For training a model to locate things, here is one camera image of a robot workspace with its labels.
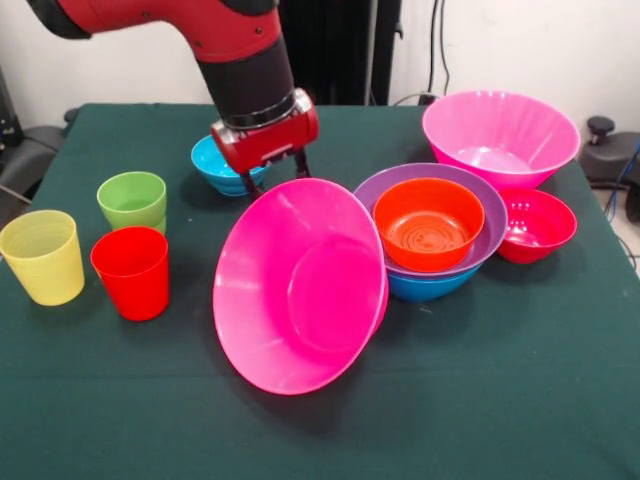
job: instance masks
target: purple bowl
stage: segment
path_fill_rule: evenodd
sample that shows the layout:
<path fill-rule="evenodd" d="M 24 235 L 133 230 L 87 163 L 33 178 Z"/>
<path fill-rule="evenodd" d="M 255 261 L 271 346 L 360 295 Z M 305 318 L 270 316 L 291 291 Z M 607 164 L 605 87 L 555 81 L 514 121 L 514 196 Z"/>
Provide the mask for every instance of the purple bowl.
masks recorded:
<path fill-rule="evenodd" d="M 387 270 L 403 277 L 422 279 L 447 278 L 460 275 L 479 265 L 495 253 L 507 232 L 507 208 L 500 194 L 477 175 L 449 165 L 438 163 L 407 163 L 376 173 L 356 188 L 354 195 L 369 212 L 387 189 L 399 182 L 420 177 L 444 178 L 471 190 L 482 202 L 485 223 L 467 257 L 455 267 L 437 273 L 420 273 L 407 270 L 386 257 Z"/>

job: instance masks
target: plastic cup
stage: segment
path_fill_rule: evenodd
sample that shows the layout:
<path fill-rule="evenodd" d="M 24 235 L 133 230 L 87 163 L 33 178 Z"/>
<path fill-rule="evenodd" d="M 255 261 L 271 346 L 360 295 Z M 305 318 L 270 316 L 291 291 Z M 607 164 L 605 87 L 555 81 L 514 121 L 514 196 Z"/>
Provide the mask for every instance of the plastic cup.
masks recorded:
<path fill-rule="evenodd" d="M 127 227 L 108 233 L 93 247 L 91 264 L 127 320 L 151 320 L 169 305 L 169 244 L 157 230 Z"/>
<path fill-rule="evenodd" d="M 0 232 L 0 253 L 40 305 L 67 303 L 84 287 L 76 222 L 64 212 L 38 210 L 16 218 Z"/>
<path fill-rule="evenodd" d="M 98 204 L 111 228 L 167 228 L 167 186 L 149 172 L 126 172 L 111 177 L 98 189 Z"/>

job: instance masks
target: table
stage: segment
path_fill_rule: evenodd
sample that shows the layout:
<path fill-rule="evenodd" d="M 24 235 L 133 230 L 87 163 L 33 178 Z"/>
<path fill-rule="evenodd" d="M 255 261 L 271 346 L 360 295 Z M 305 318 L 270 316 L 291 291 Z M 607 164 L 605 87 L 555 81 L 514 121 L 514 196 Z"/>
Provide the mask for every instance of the table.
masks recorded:
<path fill-rule="evenodd" d="M 421 109 L 320 107 L 312 172 L 353 189 L 430 160 Z M 88 105 L 33 208 L 78 222 L 87 284 L 33 304 L 0 265 L 0 478 L 613 479 L 640 476 L 640 283 L 568 165 L 543 188 L 569 203 L 576 238 L 529 266 L 499 257 L 426 305 L 390 300 L 358 362 L 304 397 L 262 393 L 218 343 L 218 253 L 248 199 L 192 167 L 210 106 Z M 144 169 L 168 186 L 172 301 L 160 318 L 117 317 L 91 270 L 108 231 L 100 183 Z M 267 187 L 293 176 L 293 162 Z"/>

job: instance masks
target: tilted pink bowl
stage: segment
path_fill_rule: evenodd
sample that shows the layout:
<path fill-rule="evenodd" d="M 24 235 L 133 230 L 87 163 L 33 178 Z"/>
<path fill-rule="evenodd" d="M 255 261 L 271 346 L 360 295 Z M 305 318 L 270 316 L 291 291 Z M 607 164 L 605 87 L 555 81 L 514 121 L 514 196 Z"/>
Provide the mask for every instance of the tilted pink bowl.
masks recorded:
<path fill-rule="evenodd" d="M 469 170 L 498 190 L 536 188 L 580 149 L 568 117 L 515 93 L 443 97 L 427 108 L 422 128 L 439 163 Z"/>
<path fill-rule="evenodd" d="M 343 187 L 317 178 L 255 201 L 222 249 L 213 289 L 229 361 L 267 392 L 321 388 L 358 357 L 388 297 L 375 224 Z"/>

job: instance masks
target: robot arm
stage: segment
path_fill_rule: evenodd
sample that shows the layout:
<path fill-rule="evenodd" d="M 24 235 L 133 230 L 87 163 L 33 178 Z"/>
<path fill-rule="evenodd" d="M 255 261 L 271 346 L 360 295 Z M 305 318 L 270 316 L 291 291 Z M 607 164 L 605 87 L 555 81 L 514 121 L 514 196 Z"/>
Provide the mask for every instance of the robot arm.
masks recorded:
<path fill-rule="evenodd" d="M 193 49 L 221 120 L 212 136 L 229 165 L 243 175 L 295 154 L 308 175 L 304 147 L 318 135 L 313 103 L 295 89 L 277 0 L 28 0 L 56 35 L 94 33 L 153 21 L 174 25 Z"/>

